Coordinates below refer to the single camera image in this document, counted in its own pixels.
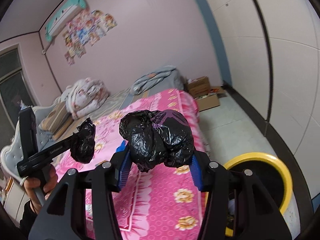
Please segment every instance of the pink bedsheet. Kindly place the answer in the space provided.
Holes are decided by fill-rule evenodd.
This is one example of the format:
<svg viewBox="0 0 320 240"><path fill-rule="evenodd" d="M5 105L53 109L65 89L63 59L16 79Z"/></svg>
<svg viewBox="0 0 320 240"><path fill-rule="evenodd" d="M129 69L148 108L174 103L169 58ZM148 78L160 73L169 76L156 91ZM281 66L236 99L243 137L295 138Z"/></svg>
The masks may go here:
<svg viewBox="0 0 320 240"><path fill-rule="evenodd" d="M145 109L173 109L182 113L191 126L196 149L204 151L194 99L186 92L169 89L139 99L127 108L97 120L92 161L77 163L70 152L66 152L56 168L59 179L70 168L87 171L110 160L123 141L119 134L120 119L127 113ZM176 169L161 164L148 173L141 173L133 164L126 186L120 193L113 194L113 200L123 239L197 239L204 212L204 195L194 186L188 166ZM94 238L90 190L86 192L86 217L88 236Z"/></svg>

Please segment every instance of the pink wall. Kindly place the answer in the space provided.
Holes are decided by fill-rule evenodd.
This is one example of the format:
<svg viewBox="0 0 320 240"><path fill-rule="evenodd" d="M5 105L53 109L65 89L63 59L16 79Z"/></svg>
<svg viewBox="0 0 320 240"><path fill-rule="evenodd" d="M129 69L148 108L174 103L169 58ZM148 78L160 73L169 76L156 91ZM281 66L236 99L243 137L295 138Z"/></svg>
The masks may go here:
<svg viewBox="0 0 320 240"><path fill-rule="evenodd" d="M0 54L15 48L18 48L23 76L36 104L50 106L61 93L41 54L39 34L26 34L1 42Z"/></svg>
<svg viewBox="0 0 320 240"><path fill-rule="evenodd" d="M85 77L102 79L118 92L140 76L163 66L175 65L187 78L207 75L221 85L217 60L203 17L194 0L86 0L118 23L105 37L85 45L87 53L68 66L62 33L47 57L59 86L64 89ZM40 31L44 44L44 27Z"/></svg>

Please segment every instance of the air conditioner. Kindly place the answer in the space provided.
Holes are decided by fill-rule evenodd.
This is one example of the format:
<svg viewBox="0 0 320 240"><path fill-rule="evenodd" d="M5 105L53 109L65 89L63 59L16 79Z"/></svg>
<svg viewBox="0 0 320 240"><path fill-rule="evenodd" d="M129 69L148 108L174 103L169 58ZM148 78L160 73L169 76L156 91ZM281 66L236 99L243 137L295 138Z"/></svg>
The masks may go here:
<svg viewBox="0 0 320 240"><path fill-rule="evenodd" d="M53 39L63 30L67 22L71 21L79 12L87 7L85 0L68 0L46 25L45 38L49 42L42 51L45 54Z"/></svg>

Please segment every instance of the finger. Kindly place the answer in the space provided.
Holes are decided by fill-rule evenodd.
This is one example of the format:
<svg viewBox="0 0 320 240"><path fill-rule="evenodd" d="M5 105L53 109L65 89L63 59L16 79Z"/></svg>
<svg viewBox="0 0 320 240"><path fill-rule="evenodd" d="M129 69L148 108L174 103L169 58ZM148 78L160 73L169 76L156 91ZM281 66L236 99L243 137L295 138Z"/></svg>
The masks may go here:
<svg viewBox="0 0 320 240"><path fill-rule="evenodd" d="M54 189L54 187L57 185L57 182L58 182L58 175L55 174L48 182L47 184L44 185L43 187L43 191L45 193L51 191Z"/></svg>
<svg viewBox="0 0 320 240"><path fill-rule="evenodd" d="M50 178L52 178L57 172L55 167L52 164L50 166L51 167L50 167L49 175L50 175Z"/></svg>
<svg viewBox="0 0 320 240"><path fill-rule="evenodd" d="M37 188L40 186L40 180L36 179L36 178L26 178L23 185L24 185L24 188L25 188L26 193L29 196L30 200L34 204L40 204L38 197L36 196L35 192L33 191L34 188Z"/></svg>
<svg viewBox="0 0 320 240"><path fill-rule="evenodd" d="M31 178L28 177L26 178L25 182L24 182L24 187L25 189L33 189L33 188L37 188L40 187L40 180L37 178Z"/></svg>
<svg viewBox="0 0 320 240"><path fill-rule="evenodd" d="M45 199L45 200L48 200L48 198L50 197L52 191L53 191L53 190L49 191L49 192L44 196L44 199Z"/></svg>

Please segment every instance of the black plastic bag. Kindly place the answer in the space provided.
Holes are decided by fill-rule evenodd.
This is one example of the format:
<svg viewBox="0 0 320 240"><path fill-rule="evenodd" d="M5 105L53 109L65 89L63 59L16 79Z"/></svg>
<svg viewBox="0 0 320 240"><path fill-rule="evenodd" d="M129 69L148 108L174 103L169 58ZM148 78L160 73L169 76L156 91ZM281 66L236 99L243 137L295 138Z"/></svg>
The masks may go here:
<svg viewBox="0 0 320 240"><path fill-rule="evenodd" d="M96 135L96 127L90 118L87 118L80 126L78 131L82 131L82 135L73 134L71 141L71 157L80 163L89 163L94 155Z"/></svg>
<svg viewBox="0 0 320 240"><path fill-rule="evenodd" d="M174 110L136 111L119 125L120 135L129 141L131 158L140 171L157 164L181 167L191 163L194 140L185 117Z"/></svg>

